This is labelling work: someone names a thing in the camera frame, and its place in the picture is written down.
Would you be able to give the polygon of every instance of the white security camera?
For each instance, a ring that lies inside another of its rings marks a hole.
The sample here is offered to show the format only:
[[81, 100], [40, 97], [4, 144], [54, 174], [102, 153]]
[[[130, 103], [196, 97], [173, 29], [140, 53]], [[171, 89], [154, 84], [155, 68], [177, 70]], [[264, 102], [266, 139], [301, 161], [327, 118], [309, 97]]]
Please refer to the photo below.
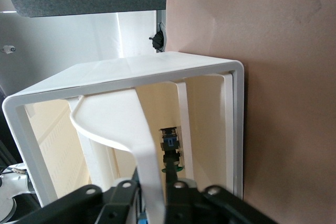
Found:
[[11, 54], [12, 52], [15, 52], [16, 48], [14, 46], [4, 46], [1, 49], [1, 52], [5, 52], [6, 54]]

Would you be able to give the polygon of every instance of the pink surface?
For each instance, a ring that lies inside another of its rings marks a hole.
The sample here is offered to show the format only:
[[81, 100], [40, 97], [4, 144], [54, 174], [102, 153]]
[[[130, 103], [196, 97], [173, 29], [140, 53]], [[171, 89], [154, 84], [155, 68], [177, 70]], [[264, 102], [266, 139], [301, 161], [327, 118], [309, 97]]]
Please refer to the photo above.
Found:
[[246, 71], [245, 200], [336, 222], [336, 0], [167, 0], [167, 50]]

